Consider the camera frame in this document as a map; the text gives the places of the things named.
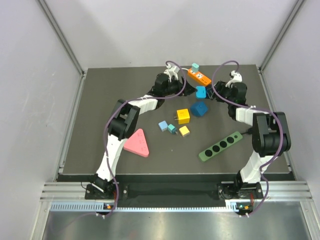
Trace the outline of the blue rounded plug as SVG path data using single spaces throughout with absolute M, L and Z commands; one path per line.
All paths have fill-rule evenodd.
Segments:
M 207 90 L 205 86 L 195 87 L 195 97 L 197 99 L 205 99 L 207 97 Z

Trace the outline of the orange power strip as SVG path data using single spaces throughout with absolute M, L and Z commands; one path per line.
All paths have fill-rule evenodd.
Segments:
M 187 71 L 188 76 L 193 79 L 194 81 L 196 81 L 199 85 L 201 86 L 208 86 L 212 83 L 212 80 L 209 79 L 206 75 L 204 75 L 203 73 L 201 73 L 200 71 L 198 72 L 194 72 L 192 71 L 192 69 L 190 68 Z

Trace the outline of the teal charger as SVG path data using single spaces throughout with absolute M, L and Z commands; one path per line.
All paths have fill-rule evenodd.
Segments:
M 197 64 L 197 63 L 192 63 L 192 65 L 191 65 L 191 70 L 192 70 L 192 72 L 194 72 L 194 73 L 197 73 L 198 71 L 199 71 L 199 65 Z

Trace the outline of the yellow cube plug adapter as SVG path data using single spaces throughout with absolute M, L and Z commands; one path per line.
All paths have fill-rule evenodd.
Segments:
M 178 109 L 176 111 L 175 120 L 177 121 L 178 125 L 188 124 L 190 122 L 190 119 L 191 119 L 190 113 L 187 108 Z

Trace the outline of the blue cube plug adapter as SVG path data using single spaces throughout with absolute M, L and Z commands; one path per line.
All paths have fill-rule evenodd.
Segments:
M 208 112 L 208 107 L 204 101 L 197 101 L 190 107 L 190 111 L 196 117 L 203 117 Z

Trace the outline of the light blue plug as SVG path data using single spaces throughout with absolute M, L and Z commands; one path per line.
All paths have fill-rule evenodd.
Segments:
M 164 120 L 158 123 L 158 126 L 162 132 L 168 129 L 168 123 Z

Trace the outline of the teal plug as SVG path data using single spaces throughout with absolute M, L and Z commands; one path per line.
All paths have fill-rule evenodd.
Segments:
M 167 126 L 167 130 L 172 134 L 172 135 L 174 135 L 174 134 L 177 134 L 177 128 L 173 125 L 173 124 L 169 124 L 168 126 Z

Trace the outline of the yellow plug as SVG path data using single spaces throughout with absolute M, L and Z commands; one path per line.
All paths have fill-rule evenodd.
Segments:
M 182 127 L 179 128 L 179 133 L 181 134 L 182 137 L 185 137 L 185 136 L 190 134 L 190 130 L 185 125 L 185 126 L 182 126 Z

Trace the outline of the green power strip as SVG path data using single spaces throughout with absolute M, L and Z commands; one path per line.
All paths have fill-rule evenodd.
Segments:
M 231 146 L 233 146 L 237 142 L 241 141 L 242 139 L 243 139 L 243 135 L 239 131 L 236 131 L 236 132 L 228 135 L 227 137 L 223 138 L 219 142 L 215 143 L 214 145 L 212 145 L 212 146 L 206 148 L 205 150 L 203 150 L 202 152 L 200 152 L 198 154 L 198 158 L 202 162 L 206 162 L 206 161 L 212 159 L 213 157 L 215 157 L 216 155 L 222 153 L 226 149 L 230 148 Z

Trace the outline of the pink triangular socket adapter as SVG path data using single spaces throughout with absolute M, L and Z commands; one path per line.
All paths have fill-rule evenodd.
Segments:
M 145 133 L 142 128 L 139 128 L 124 144 L 124 150 L 147 158 L 150 154 Z

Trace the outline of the black socket block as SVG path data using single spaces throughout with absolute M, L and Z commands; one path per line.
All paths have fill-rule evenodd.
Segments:
M 206 99 L 214 100 L 215 99 L 215 92 L 214 92 L 212 86 L 209 86 L 209 85 L 206 86 L 205 90 L 206 90 Z

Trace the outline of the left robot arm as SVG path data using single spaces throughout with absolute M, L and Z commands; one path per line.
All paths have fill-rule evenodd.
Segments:
M 118 190 L 116 168 L 126 141 L 134 134 L 139 115 L 162 106 L 166 99 L 187 97 L 196 92 L 185 77 L 159 73 L 151 89 L 133 100 L 120 99 L 103 130 L 104 155 L 86 186 L 86 199 L 109 199 Z

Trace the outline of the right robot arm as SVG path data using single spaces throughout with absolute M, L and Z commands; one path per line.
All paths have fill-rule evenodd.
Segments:
M 257 195 L 260 181 L 268 166 L 291 148 L 291 138 L 284 112 L 270 112 L 246 104 L 247 85 L 243 82 L 218 81 L 206 87 L 211 100 L 226 103 L 229 116 L 250 126 L 253 152 L 238 171 L 231 185 L 224 185 L 220 196 L 226 199 Z

